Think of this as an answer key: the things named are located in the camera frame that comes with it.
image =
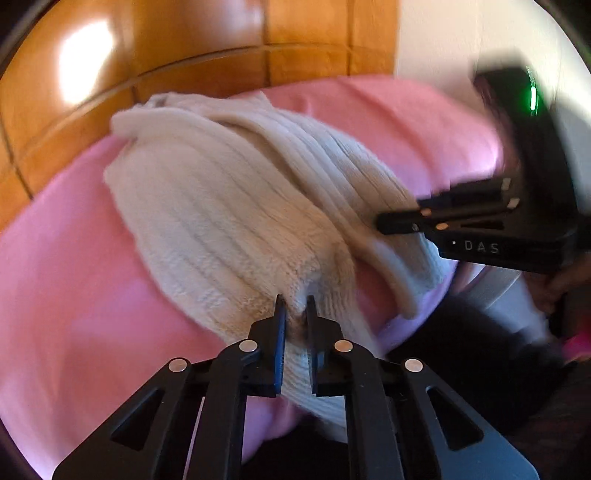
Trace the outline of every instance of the ribbed knit fabric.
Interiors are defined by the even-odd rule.
[[[408,318],[446,273],[422,235],[384,237],[372,228],[379,212],[416,207],[412,195],[353,138],[275,109],[262,94],[158,95],[116,114],[112,129],[133,142],[105,181],[161,291],[228,344],[283,294],[282,393],[344,426],[341,398],[311,394],[306,297],[380,355],[356,305],[352,256],[384,276]]]

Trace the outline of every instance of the human hand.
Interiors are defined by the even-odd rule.
[[[591,283],[591,254],[586,253],[556,275],[524,272],[525,282],[535,307],[545,314],[554,312],[554,305],[569,290]]]

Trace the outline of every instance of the pink object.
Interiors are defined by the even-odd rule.
[[[488,176],[500,162],[492,127],[414,82],[356,77],[265,93],[362,141],[416,195]],[[0,236],[0,417],[44,479],[169,359],[195,362],[223,348],[163,297],[135,252],[102,183],[123,144],[92,146]],[[397,318],[373,269],[359,263],[357,279],[362,311],[389,349],[422,324],[451,276],[412,321]],[[301,415],[282,398],[250,399],[243,457]]]

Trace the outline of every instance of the round metal pin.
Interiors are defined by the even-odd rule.
[[[409,372],[419,373],[423,369],[423,363],[416,358],[409,358],[404,362],[404,368]]]
[[[168,369],[175,373],[183,372],[187,367],[188,363],[184,358],[175,358],[168,364]]]
[[[239,347],[243,352],[254,352],[258,348],[258,344],[254,340],[243,340]]]
[[[353,349],[353,344],[348,340],[338,340],[335,342],[335,350],[338,352],[350,352]]]

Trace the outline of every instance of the green led indicator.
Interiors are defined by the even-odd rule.
[[[530,103],[530,110],[535,112],[535,107],[538,105],[538,89],[531,86],[531,103]]]

